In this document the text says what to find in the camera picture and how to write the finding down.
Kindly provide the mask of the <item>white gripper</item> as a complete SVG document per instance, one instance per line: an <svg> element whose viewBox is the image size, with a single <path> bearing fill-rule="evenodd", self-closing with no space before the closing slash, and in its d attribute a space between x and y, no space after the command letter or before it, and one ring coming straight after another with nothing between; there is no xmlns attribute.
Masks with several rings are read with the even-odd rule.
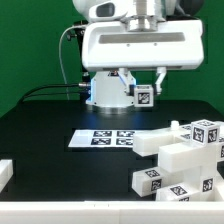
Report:
<svg viewBox="0 0 224 224"><path fill-rule="evenodd" d="M200 20L162 22L155 32L128 32L119 21L92 23L84 34L82 63L89 71L120 68L127 96L134 95L135 86L129 70L157 68L154 91L160 95L167 69L191 70L202 63L202 32Z"/></svg>

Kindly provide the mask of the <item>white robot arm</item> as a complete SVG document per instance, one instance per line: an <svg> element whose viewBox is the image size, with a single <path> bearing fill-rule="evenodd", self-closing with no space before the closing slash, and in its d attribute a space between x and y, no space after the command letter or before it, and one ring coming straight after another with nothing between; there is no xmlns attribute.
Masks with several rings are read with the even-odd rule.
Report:
<svg viewBox="0 0 224 224"><path fill-rule="evenodd" d="M204 59L202 22L180 0L73 0L87 19L83 67L95 76L86 104L105 112L151 107L169 70Z"/></svg>

